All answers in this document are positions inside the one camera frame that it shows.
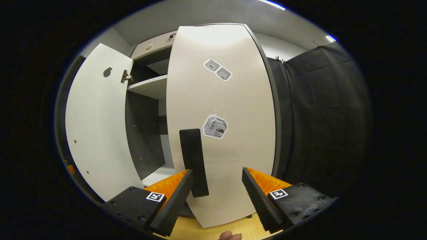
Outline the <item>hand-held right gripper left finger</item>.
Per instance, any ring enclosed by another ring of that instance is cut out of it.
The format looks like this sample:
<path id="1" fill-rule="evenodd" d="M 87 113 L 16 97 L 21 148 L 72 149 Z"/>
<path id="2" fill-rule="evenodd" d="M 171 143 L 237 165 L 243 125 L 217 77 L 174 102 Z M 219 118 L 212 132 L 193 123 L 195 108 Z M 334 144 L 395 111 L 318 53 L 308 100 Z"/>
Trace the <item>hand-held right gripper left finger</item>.
<path id="1" fill-rule="evenodd" d="M 102 209 L 133 228 L 167 237 L 192 187 L 192 170 L 184 170 L 144 189 L 130 186 L 102 204 Z"/>

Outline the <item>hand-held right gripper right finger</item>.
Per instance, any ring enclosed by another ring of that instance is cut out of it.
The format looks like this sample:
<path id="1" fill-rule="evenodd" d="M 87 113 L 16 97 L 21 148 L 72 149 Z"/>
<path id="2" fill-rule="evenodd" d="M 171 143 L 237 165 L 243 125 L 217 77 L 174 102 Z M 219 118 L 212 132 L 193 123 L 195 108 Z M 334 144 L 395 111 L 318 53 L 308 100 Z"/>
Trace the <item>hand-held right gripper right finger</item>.
<path id="1" fill-rule="evenodd" d="M 336 200 L 305 182 L 289 184 L 248 167 L 242 170 L 242 183 L 264 230 L 270 233 L 304 225 Z"/>

